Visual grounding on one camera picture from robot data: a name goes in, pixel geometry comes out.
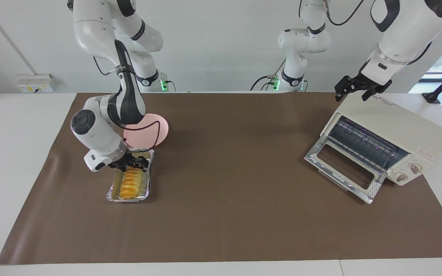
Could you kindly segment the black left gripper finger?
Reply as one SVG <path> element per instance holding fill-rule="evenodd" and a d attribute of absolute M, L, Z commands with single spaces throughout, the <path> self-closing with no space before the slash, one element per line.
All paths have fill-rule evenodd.
<path fill-rule="evenodd" d="M 375 94 L 383 93 L 390 85 L 392 84 L 392 80 L 389 80 L 384 85 L 371 85 L 368 86 L 365 93 L 362 95 L 362 100 L 367 101 L 371 96 Z"/>
<path fill-rule="evenodd" d="M 349 93 L 353 93 L 353 87 L 353 79 L 350 76 L 342 77 L 342 79 L 335 85 L 336 101 L 340 102 L 344 96 L 348 95 Z"/>

